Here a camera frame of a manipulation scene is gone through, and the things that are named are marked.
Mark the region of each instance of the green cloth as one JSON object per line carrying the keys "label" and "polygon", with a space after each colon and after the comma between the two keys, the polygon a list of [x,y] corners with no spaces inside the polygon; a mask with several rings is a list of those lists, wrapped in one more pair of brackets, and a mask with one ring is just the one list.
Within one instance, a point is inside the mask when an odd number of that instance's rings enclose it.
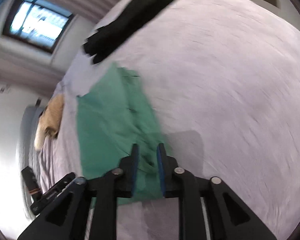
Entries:
{"label": "green cloth", "polygon": [[78,97],[77,131],[82,173],[87,179],[102,176],[139,146],[139,164],[132,199],[119,204],[162,197],[156,157],[163,142],[159,123],[142,92],[136,71],[115,63],[90,92]]}

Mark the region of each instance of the black cloth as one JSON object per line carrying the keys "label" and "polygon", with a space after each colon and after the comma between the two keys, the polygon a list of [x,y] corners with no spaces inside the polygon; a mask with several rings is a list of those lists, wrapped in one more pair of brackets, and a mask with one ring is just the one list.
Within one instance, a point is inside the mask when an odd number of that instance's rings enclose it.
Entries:
{"label": "black cloth", "polygon": [[97,64],[108,57],[134,32],[152,20],[173,0],[132,0],[116,20],[97,29],[83,45],[90,56],[95,55]]}

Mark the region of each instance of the silver bolt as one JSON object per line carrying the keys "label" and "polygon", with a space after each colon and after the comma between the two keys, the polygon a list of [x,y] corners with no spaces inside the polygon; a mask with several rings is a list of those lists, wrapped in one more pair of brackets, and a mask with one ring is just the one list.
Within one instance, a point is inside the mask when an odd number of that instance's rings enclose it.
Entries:
{"label": "silver bolt", "polygon": [[120,174],[123,173],[123,170],[120,169],[120,168],[115,168],[115,169],[112,170],[112,173],[113,173],[114,175],[120,175]]}
{"label": "silver bolt", "polygon": [[221,180],[219,177],[213,177],[213,178],[211,179],[211,182],[212,182],[213,184],[220,184],[220,183],[222,182],[222,180]]}
{"label": "silver bolt", "polygon": [[86,179],[84,177],[77,177],[74,182],[76,184],[79,184],[79,185],[82,185],[82,184],[85,184],[86,183]]}
{"label": "silver bolt", "polygon": [[177,167],[177,168],[174,169],[174,172],[175,172],[176,174],[182,174],[182,173],[185,172],[185,169],[180,168],[180,167]]}

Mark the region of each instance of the white bed sheet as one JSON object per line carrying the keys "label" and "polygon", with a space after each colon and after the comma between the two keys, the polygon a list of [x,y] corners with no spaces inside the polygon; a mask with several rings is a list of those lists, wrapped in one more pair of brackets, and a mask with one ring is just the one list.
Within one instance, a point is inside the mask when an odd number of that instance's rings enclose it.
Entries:
{"label": "white bed sheet", "polygon": [[[300,221],[300,32],[249,0],[175,0],[100,64],[80,50],[56,89],[65,108],[58,140],[41,153],[46,189],[82,174],[76,96],[113,61],[141,75],[179,165],[221,177],[287,239]],[[164,199],[119,207],[118,239],[177,239],[177,207]]]}

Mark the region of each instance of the dark window frame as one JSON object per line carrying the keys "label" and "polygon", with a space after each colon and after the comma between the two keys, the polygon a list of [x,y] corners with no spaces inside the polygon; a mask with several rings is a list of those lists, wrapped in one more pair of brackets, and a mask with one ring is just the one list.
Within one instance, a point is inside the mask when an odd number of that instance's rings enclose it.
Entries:
{"label": "dark window frame", "polygon": [[18,13],[18,10],[19,10],[20,6],[23,4],[23,2],[25,2],[25,0],[14,0],[12,6],[10,8],[9,14],[8,14],[8,16],[6,18],[6,21],[4,23],[3,30],[2,30],[2,35],[6,36],[6,37],[9,37],[9,38],[13,38],[14,40],[17,40],[17,41],[21,41],[21,42],[23,42],[23,43],[25,43],[25,44],[27,44],[29,46],[41,49],[41,50],[43,50],[45,52],[48,52],[48,53],[52,54],[53,51],[54,51],[54,49],[58,45],[58,43],[59,43],[59,41],[60,41],[63,33],[65,32],[65,30],[67,29],[68,25],[70,24],[70,22],[74,18],[74,15],[71,14],[70,16],[65,16],[65,15],[61,14],[60,12],[54,11],[53,9],[41,6],[43,8],[46,8],[47,10],[50,10],[52,12],[55,12],[57,14],[60,14],[60,15],[62,15],[64,17],[68,18],[68,20],[67,20],[66,24],[63,26],[62,31],[60,32],[59,36],[56,38],[55,42],[53,43],[53,46],[50,48],[50,47],[47,47],[47,46],[44,46],[44,45],[39,45],[39,44],[35,44],[35,43],[32,43],[32,42],[29,42],[28,40],[26,40],[24,38],[21,38],[18,35],[12,34],[10,32],[10,27],[11,27],[11,24],[13,22],[13,19],[16,16],[16,14]]}

